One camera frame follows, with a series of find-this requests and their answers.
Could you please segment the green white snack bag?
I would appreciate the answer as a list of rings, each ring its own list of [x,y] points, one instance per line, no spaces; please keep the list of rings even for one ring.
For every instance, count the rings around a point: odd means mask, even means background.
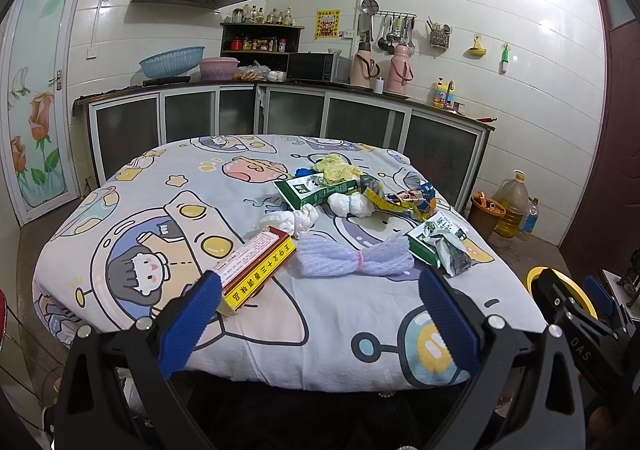
[[[415,258],[444,270],[449,277],[462,274],[472,266],[472,258],[463,244],[465,233],[442,212],[427,218],[407,236]]]

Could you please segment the red yellow long box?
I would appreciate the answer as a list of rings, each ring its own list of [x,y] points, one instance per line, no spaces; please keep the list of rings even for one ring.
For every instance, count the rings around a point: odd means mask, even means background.
[[[257,233],[235,250],[214,269],[222,286],[217,311],[223,316],[236,314],[295,250],[293,239],[272,227]]]

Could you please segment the yellow blue snack wrapper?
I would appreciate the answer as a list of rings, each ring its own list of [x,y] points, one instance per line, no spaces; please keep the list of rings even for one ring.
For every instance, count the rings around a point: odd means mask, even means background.
[[[425,222],[436,213],[436,191],[426,180],[419,179],[418,183],[409,189],[387,192],[382,181],[371,175],[362,175],[359,188],[376,208],[384,212],[409,214],[417,222]]]

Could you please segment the white tissue bundle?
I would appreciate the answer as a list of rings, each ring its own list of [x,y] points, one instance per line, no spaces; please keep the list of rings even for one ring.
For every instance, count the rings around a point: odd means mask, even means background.
[[[309,231],[318,218],[318,210],[311,204],[304,204],[300,210],[277,210],[265,214],[257,228],[276,228],[297,239],[302,233]]]

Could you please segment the green white carton box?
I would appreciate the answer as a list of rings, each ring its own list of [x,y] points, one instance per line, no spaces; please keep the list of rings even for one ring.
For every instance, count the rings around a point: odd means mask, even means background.
[[[334,193],[349,193],[358,189],[358,181],[349,179],[329,184],[322,174],[310,174],[303,177],[276,180],[274,186],[282,199],[293,210],[300,210],[304,205],[321,205]]]

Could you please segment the yellow glove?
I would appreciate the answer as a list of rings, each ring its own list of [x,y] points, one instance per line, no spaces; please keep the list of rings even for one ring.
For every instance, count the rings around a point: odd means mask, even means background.
[[[336,153],[327,154],[315,162],[312,168],[320,173],[328,184],[340,184],[350,180],[358,182],[363,175],[362,170],[347,163],[341,155]]]

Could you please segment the blue glove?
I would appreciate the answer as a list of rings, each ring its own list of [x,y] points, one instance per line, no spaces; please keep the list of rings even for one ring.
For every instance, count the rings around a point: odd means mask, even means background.
[[[313,170],[312,168],[298,168],[295,172],[294,177],[295,178],[299,178],[299,177],[306,177],[309,175],[313,175],[316,171]]]

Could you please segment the yellow rimmed trash bin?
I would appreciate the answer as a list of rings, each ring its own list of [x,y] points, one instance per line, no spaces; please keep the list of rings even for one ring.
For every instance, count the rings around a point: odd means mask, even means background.
[[[598,318],[596,308],[586,292],[559,270],[544,266],[534,267],[527,274],[525,287],[547,321],[568,302],[582,308],[593,319]]]

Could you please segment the large cooking oil jug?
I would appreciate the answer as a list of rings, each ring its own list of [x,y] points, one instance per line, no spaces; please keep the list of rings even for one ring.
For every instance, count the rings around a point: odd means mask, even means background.
[[[513,177],[503,181],[492,198],[506,210],[503,218],[498,220],[495,232],[504,238],[513,238],[518,234],[523,217],[528,210],[525,173],[514,170]]]

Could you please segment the yellow detergent bottles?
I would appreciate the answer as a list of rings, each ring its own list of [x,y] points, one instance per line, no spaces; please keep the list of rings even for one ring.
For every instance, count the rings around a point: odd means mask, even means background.
[[[436,108],[454,110],[456,108],[454,98],[456,98],[454,95],[454,81],[444,80],[439,77],[434,89],[434,106]]]

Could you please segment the black microwave oven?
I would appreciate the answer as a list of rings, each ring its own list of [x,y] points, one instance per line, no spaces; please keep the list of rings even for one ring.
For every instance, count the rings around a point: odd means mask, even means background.
[[[348,84],[352,62],[339,54],[296,52],[288,56],[288,80],[304,82]]]

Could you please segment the hanging utensil rack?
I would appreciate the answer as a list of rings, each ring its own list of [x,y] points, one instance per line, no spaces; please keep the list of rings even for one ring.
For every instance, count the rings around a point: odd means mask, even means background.
[[[415,14],[383,11],[376,0],[360,2],[357,24],[359,45],[375,47],[384,54],[394,54],[397,47],[405,46],[412,56],[416,50],[413,41],[415,26]]]

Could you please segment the painted flower door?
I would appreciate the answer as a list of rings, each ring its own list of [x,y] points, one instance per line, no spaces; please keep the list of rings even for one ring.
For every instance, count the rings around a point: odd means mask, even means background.
[[[79,196],[67,67],[78,0],[14,0],[1,42],[1,161],[24,226]]]

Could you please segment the black spice shelf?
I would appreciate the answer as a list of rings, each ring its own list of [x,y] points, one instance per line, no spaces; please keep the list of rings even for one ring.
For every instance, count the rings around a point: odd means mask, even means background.
[[[288,57],[299,48],[304,27],[252,22],[221,23],[221,57],[235,58],[239,66],[268,66],[285,72]]]

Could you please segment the yellow wall hook holder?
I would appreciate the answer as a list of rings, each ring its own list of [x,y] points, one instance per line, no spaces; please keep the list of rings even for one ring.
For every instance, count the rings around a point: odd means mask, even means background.
[[[487,54],[487,49],[482,45],[482,36],[480,36],[480,34],[475,34],[473,36],[473,43],[468,49],[468,54],[476,58],[482,58]]]

